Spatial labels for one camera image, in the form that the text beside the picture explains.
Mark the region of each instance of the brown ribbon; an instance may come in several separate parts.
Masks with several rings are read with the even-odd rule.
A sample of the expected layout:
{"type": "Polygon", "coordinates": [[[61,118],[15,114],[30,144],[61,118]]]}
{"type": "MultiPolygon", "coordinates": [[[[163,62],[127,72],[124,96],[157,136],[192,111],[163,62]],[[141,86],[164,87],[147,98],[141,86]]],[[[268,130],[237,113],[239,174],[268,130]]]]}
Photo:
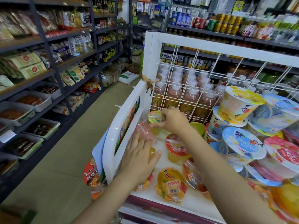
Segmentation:
{"type": "Polygon", "coordinates": [[[153,83],[160,82],[162,80],[162,76],[160,74],[158,74],[158,78],[159,78],[159,80],[153,81],[153,80],[149,79],[148,77],[146,77],[145,75],[141,75],[141,79],[144,82],[146,82],[146,84],[147,84],[147,90],[150,89],[150,94],[152,94],[152,91],[154,90],[153,83]]]}

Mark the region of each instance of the hand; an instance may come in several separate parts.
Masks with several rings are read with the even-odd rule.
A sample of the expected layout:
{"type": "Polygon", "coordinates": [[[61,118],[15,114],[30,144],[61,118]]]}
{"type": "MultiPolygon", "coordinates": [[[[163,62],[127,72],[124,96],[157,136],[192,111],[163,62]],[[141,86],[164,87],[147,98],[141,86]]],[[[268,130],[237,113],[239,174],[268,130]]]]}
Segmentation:
{"type": "Polygon", "coordinates": [[[138,139],[139,133],[130,138],[120,167],[120,174],[132,184],[132,189],[147,180],[162,154],[162,151],[159,150],[149,160],[152,140],[140,140],[138,142],[138,139]]]}
{"type": "Polygon", "coordinates": [[[152,123],[150,127],[163,128],[177,136],[180,136],[182,132],[186,132],[191,127],[185,114],[173,106],[163,108],[162,117],[166,119],[164,122],[152,123]]]}

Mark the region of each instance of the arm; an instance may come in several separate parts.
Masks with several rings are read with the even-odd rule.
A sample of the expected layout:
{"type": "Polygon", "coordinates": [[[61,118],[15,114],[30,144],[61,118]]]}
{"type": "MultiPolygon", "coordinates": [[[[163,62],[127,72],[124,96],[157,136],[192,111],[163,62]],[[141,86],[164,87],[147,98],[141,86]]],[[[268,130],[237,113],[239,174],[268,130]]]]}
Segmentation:
{"type": "Polygon", "coordinates": [[[71,224],[107,224],[138,184],[146,181],[162,152],[149,160],[151,140],[140,140],[135,134],[129,140],[118,175],[107,189],[89,205],[71,224]]]}
{"type": "Polygon", "coordinates": [[[226,223],[282,223],[247,182],[190,126],[184,113],[170,107],[163,109],[162,115],[166,121],[151,124],[151,127],[165,128],[184,142],[226,223]]]}

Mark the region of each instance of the forearm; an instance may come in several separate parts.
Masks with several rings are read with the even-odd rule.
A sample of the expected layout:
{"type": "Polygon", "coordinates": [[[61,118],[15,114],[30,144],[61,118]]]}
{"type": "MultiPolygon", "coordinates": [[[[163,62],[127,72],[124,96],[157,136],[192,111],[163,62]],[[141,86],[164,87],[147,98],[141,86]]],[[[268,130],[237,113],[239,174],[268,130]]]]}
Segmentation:
{"type": "Polygon", "coordinates": [[[282,223],[246,181],[192,127],[179,135],[199,168],[204,184],[229,223],[282,223]]]}
{"type": "Polygon", "coordinates": [[[104,192],[71,224],[107,224],[132,191],[131,183],[118,174],[104,192]]]}

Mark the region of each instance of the barcode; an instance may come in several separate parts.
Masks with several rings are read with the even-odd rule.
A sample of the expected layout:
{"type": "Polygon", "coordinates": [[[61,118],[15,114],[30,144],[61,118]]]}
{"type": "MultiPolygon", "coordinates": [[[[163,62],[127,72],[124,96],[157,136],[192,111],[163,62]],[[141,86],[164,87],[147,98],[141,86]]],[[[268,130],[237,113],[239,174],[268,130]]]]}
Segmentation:
{"type": "Polygon", "coordinates": [[[175,188],[175,189],[169,189],[168,190],[168,194],[174,194],[174,193],[179,193],[180,189],[179,188],[175,188]]]}

